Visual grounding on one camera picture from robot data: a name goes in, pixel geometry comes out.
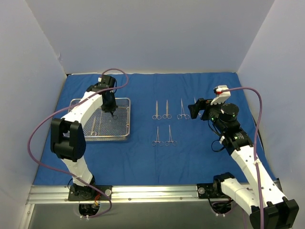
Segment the scissors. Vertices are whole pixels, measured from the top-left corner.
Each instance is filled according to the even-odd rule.
[[[163,118],[171,119],[172,115],[168,114],[168,100],[166,100],[166,114],[163,115]]]
[[[196,103],[196,99],[195,99],[195,97],[194,97],[194,102]],[[200,112],[198,112],[198,115],[199,115],[199,117],[201,117],[201,116],[202,116],[202,114],[201,114]]]
[[[190,118],[190,116],[188,114],[185,114],[185,112],[184,112],[183,102],[182,102],[182,98],[181,98],[181,114],[177,115],[177,118],[182,119],[182,116],[184,116],[185,119]]]
[[[89,131],[89,132],[87,133],[88,136],[96,136],[96,132],[94,131],[95,121],[96,121],[96,117],[94,117],[94,119],[93,119],[93,124],[92,124],[91,131]]]
[[[159,141],[159,127],[157,126],[157,139],[155,141],[152,141],[152,146],[156,146],[157,143],[159,143],[159,146],[163,146],[163,142]]]
[[[173,139],[172,139],[171,125],[168,125],[168,128],[169,128],[169,139],[168,139],[168,141],[165,142],[165,146],[169,146],[170,143],[172,143],[173,146],[176,146],[177,141],[173,141]]]
[[[156,115],[153,115],[152,119],[161,119],[161,115],[158,115],[158,100],[156,101]]]

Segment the screw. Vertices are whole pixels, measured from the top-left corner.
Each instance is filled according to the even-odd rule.
[[[199,193],[199,194],[204,194],[204,193],[205,193],[205,189],[204,189],[203,187],[200,187],[200,188],[198,189],[198,193]]]
[[[110,189],[106,189],[106,190],[105,190],[105,194],[106,194],[106,196],[108,196],[108,197],[109,197],[109,196],[111,195],[111,193],[112,193],[112,192],[111,192],[111,190],[110,190]]]

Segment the metal tray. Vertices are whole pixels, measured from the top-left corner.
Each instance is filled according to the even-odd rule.
[[[70,105],[77,104],[81,99],[72,99]],[[130,135],[130,110],[131,102],[129,98],[116,98],[118,108],[113,113],[117,118],[112,118],[110,113],[102,111],[101,107],[89,118],[83,131],[86,141],[123,141]],[[96,136],[90,136],[95,118],[94,132]]]

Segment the white wall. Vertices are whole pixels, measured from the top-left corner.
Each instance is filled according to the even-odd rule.
[[[37,165],[31,131],[54,109],[65,75],[27,3],[0,2],[0,228],[20,223]],[[32,142],[40,158],[49,125]]]
[[[276,0],[238,71],[243,86],[262,94],[268,161],[285,194],[300,206],[294,229],[305,225],[304,12],[305,1]],[[246,95],[257,118],[257,98]]]
[[[237,71],[274,0],[26,0],[66,73]]]

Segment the blue cloth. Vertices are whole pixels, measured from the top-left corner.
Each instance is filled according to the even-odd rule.
[[[74,98],[82,98],[85,90],[98,79],[97,74],[70,75],[67,77],[56,110],[70,104]],[[125,82],[123,75],[114,75],[118,85]],[[212,141],[217,136],[207,122],[197,119],[178,120],[182,98],[185,113],[194,97],[214,98],[213,88],[226,84],[239,87],[235,73],[187,73],[187,74],[131,74],[129,84],[117,91],[116,97],[131,100],[131,135],[122,142],[87,142],[85,159],[98,185],[186,185],[210,183],[213,176],[232,173],[239,182],[247,182],[239,166],[226,150],[215,153]],[[165,114],[166,99],[172,119],[153,120],[155,103],[158,100],[159,114]],[[228,102],[239,109],[238,120],[242,128],[254,139],[255,125],[243,91],[231,93]],[[169,138],[171,125],[173,140],[177,146],[153,147],[156,129],[159,126],[161,141]],[[261,144],[257,153],[267,172],[272,175]],[[67,170],[65,164],[50,150],[50,134],[41,161],[50,166]],[[39,167],[35,185],[66,185],[71,177],[53,170]]]

